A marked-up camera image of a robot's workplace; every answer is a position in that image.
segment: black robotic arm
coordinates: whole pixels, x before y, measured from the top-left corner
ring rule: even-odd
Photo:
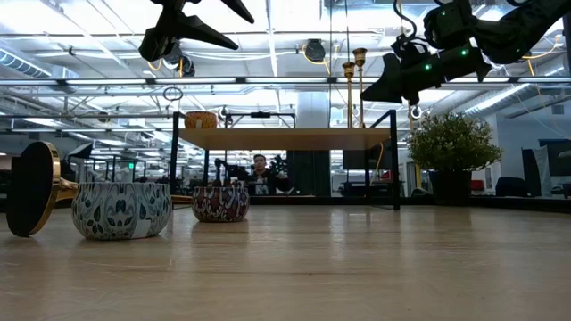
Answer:
[[[520,60],[559,18],[571,10],[571,0],[530,0],[517,5],[499,21],[481,21],[472,14],[468,0],[454,0],[433,9],[425,17],[425,36],[429,45],[441,49],[436,54],[418,42],[415,35],[400,36],[393,45],[395,53],[383,57],[381,78],[363,92],[365,101],[410,104],[419,102],[418,92],[440,87],[442,83],[476,73],[484,81],[492,62]],[[470,44],[474,38],[478,47]]]

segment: desk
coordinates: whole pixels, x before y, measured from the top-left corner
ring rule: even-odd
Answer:
[[[281,149],[289,151],[327,151],[346,150],[363,151],[368,160],[369,151],[379,142],[391,139],[393,177],[399,177],[399,159],[396,130],[396,110],[390,110],[379,118],[370,128],[216,128],[182,129],[180,119],[184,116],[175,111],[172,118],[172,146],[170,151],[170,189],[174,194],[176,187],[176,164],[178,139],[203,148],[204,177],[208,181],[209,150],[259,150]],[[390,128],[377,128],[384,119],[389,119]],[[365,189],[367,197],[364,204],[371,204],[369,164],[365,161]],[[393,191],[399,191],[397,180]],[[393,193],[393,208],[400,208],[400,194]]]

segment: wooden table surface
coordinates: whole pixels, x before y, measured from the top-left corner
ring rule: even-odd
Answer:
[[[180,138],[205,150],[364,151],[390,138],[389,128],[181,129]]]
[[[56,210],[0,215],[0,320],[569,320],[571,216],[489,209],[178,210],[159,237],[88,242]]]

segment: man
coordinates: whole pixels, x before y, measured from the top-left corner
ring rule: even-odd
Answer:
[[[284,174],[274,175],[266,169],[266,156],[254,155],[253,174],[248,177],[248,190],[250,195],[275,195],[276,190],[286,191],[289,180]]]

